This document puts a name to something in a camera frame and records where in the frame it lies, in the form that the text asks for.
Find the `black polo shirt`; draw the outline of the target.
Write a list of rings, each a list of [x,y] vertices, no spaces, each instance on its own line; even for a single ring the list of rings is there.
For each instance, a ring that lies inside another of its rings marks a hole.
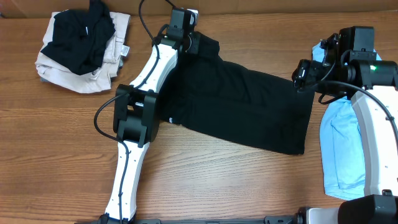
[[[299,155],[305,151],[314,93],[219,56],[199,35],[198,53],[178,59],[159,94],[162,121],[238,144]]]

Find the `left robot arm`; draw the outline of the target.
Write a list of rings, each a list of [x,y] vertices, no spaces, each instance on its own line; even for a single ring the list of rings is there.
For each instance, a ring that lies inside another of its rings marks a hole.
[[[178,57],[198,52],[197,20],[197,10],[173,8],[169,24],[152,38],[152,53],[140,74],[129,85],[119,85],[115,97],[102,105],[114,104],[118,163],[111,197],[98,223],[134,222],[142,164],[159,129],[159,91]]]

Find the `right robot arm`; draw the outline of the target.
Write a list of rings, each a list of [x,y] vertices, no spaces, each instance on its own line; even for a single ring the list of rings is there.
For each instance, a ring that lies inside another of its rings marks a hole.
[[[364,152],[364,196],[338,208],[301,208],[292,221],[397,223],[397,64],[377,59],[373,27],[341,29],[320,47],[323,61],[301,60],[294,87],[351,101]]]

